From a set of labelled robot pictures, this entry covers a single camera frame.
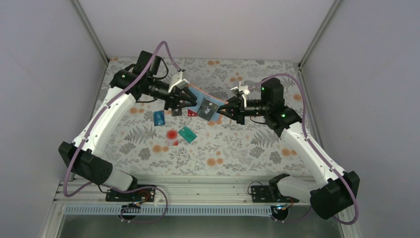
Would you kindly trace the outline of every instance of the red blob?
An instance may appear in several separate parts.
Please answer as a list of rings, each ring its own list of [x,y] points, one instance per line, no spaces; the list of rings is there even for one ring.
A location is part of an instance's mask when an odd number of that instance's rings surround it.
[[[166,133],[166,137],[170,140],[174,140],[178,137],[178,132],[176,132],[176,130],[169,130]]]

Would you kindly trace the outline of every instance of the teal card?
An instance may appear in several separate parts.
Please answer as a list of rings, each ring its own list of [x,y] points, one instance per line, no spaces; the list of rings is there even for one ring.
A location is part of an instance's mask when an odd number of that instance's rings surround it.
[[[190,130],[187,126],[184,126],[182,129],[179,130],[178,134],[182,136],[188,143],[193,142],[197,136],[194,134],[192,130]]]

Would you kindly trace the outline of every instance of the black cable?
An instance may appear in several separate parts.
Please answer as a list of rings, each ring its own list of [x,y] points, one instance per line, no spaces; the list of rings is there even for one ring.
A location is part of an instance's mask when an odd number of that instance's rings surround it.
[[[152,102],[155,102],[156,100],[157,100],[157,98],[155,98],[153,100],[150,100],[150,101],[138,101],[136,103],[152,103]]]
[[[194,107],[196,105],[197,103],[195,105],[193,103],[183,103],[183,104],[178,104],[175,109],[189,108],[189,107]]]
[[[234,108],[234,107],[235,107],[235,104],[234,104],[234,103],[228,103],[228,104],[224,104],[224,105],[220,106],[220,107],[218,108],[218,110],[223,110],[223,109],[232,109],[232,108]]]
[[[252,117],[250,117],[250,120],[251,120],[253,123],[257,123],[257,124],[261,124],[261,125],[267,125],[265,122],[259,122],[259,121],[254,121],[254,120],[252,120]]]
[[[98,188],[99,188],[99,191],[101,191],[101,193],[105,193],[105,194],[107,194],[107,192],[102,191],[101,186],[99,186],[99,185],[98,185]]]
[[[249,188],[250,188],[250,187],[251,187],[251,185],[252,185],[253,183],[255,183],[255,182],[259,183],[261,186],[264,186],[262,183],[260,183],[260,182],[258,182],[258,181],[254,181],[254,182],[250,183],[250,185],[248,186],[248,189],[247,189],[247,192],[248,192],[248,194],[249,194],[249,195],[252,195],[252,194],[249,192]]]
[[[165,68],[166,68],[166,75],[165,76],[163,76],[163,77],[151,77],[151,78],[154,78],[154,79],[156,79],[156,80],[162,80],[162,79],[164,79],[164,78],[166,78],[167,76],[168,76],[168,74],[169,74],[169,68],[168,68],[168,66],[166,65],[166,63],[165,63],[165,61],[164,60],[162,60],[163,61],[163,64],[165,65]],[[132,64],[130,64],[129,66],[127,66],[127,67],[125,67],[125,69],[124,70],[126,70],[126,71],[129,71],[132,67],[134,67],[134,66],[137,66],[137,67],[139,67],[137,64],[135,64],[135,63],[132,63]]]
[[[152,76],[152,78],[154,78],[156,80],[162,80],[162,79],[166,78],[168,76],[168,74],[169,74],[169,68],[168,68],[168,66],[166,65],[166,63],[165,63],[165,61],[163,59],[162,59],[162,61],[163,61],[163,64],[165,65],[165,68],[166,68],[166,75],[163,76],[163,77],[153,77]]]

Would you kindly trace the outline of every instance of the aluminum frame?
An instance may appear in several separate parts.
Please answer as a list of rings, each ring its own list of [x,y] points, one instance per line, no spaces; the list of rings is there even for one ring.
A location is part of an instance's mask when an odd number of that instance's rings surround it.
[[[165,191],[169,197],[170,205],[205,205],[214,207],[266,207],[270,205],[283,205],[284,203],[252,203],[251,196],[247,193],[248,185],[253,181],[267,184],[272,177],[268,176],[137,176],[139,184],[154,184]],[[302,180],[313,181],[313,177],[298,177]],[[69,182],[68,190],[74,191],[87,180],[76,176]],[[106,202],[105,194],[101,193],[95,184],[91,184],[71,198],[64,197],[63,182],[60,182],[52,203],[47,220],[43,227],[41,238],[56,238],[66,208],[75,204],[112,204],[125,205],[126,202]],[[163,196],[158,191],[155,202],[149,205],[164,205]],[[307,206],[306,203],[295,203],[294,206]],[[339,213],[341,219],[349,221],[354,212],[351,208]],[[360,231],[357,224],[341,225],[345,238],[359,238]]]

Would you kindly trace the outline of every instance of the white wall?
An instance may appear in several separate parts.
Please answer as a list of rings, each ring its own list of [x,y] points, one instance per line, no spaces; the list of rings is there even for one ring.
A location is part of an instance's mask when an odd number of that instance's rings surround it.
[[[166,40],[174,57],[298,62],[334,0],[79,0],[108,57]]]
[[[37,237],[105,63],[68,0],[2,0],[0,32],[0,237]]]
[[[420,233],[419,1],[344,1],[304,66],[326,151],[361,179],[364,237]]]

